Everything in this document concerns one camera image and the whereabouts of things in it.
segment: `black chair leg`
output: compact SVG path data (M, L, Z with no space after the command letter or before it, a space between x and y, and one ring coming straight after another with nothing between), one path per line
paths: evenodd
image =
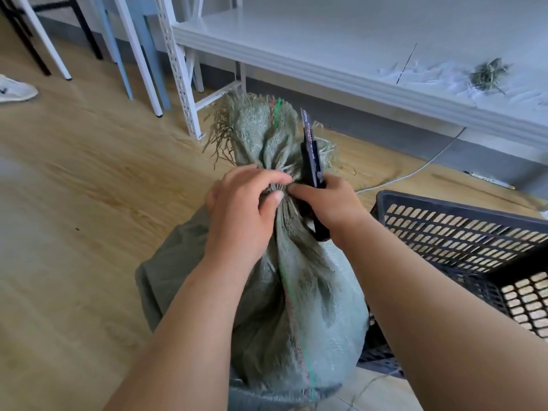
M17 33L17 36L19 36L19 39L23 42L29 53L31 54L32 58L38 65L38 67L42 70L44 75L50 76L51 72L49 71L48 67L32 45L31 41L29 40L28 36L25 34L23 29L19 26L17 21L14 18L13 13L6 7L3 0L0 0L0 10L4 13L4 15L8 18L8 21L10 22L11 26L13 27L13 30Z
M93 37L92 30L89 28L88 23L86 22L86 18L84 17L84 14L80 10L78 1L69 0L69 2L72 7L72 11L74 11L74 15L76 15L76 19L78 20L78 23L80 23L80 27L82 27L82 30L84 30L86 39L88 40L88 43L91 46L92 51L95 54L95 57L99 60L103 60L101 49L99 49L99 45L97 44L97 41L95 41L95 38Z
M25 23L25 20L23 19L23 15L19 12L19 9L13 4L12 0L5 0L6 5L11 10L13 15L15 16L15 19L19 22L19 26L25 31L27 36L32 37L31 29L27 26L27 23Z

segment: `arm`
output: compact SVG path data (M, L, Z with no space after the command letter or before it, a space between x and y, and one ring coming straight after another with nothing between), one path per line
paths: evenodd
M377 222L352 186L291 185L331 231L426 410L548 409L548 345Z
M259 207L271 183L291 176L243 166L207 196L211 224L200 264L190 273L149 343L106 404L105 411L227 408L230 342L248 275L273 230L281 191Z

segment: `hand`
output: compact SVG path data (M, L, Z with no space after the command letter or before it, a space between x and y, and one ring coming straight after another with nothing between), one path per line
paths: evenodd
M340 248L346 229L360 225L361 221L370 217L354 189L346 180L331 174L324 174L327 187L314 187L292 184L289 193L307 202L331 233L333 243Z
M260 207L259 196L270 184L288 183L287 173L255 164L238 167L216 181L205 198L211 224L204 258L249 274L270 241L283 192L271 192Z

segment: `sneaker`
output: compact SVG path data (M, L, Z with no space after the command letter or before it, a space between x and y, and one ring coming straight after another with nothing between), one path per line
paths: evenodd
M38 95L38 90L24 82L0 75L0 103L28 101Z

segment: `shelf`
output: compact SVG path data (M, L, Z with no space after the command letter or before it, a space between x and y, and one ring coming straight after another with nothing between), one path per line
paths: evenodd
M546 16L548 0L244 0L173 30L183 46L548 147ZM512 95L456 95L413 73L499 56Z

